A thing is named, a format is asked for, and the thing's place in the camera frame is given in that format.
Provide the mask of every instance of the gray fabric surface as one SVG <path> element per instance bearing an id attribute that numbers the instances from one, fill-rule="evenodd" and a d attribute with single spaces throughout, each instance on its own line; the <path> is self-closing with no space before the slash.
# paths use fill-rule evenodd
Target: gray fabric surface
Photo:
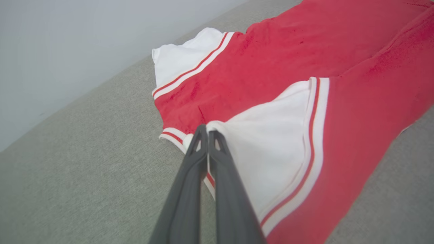
<path id="1" fill-rule="evenodd" d="M 204 26 L 245 31 L 296 1 L 250 1 Z M 197 28 L 176 43 L 201 30 Z M 150 57 L 0 153 L 0 243 L 146 243 L 183 154 L 158 140 Z M 434 109 L 391 146 L 328 243 L 433 243 Z M 215 243 L 202 189 L 202 243 Z"/>

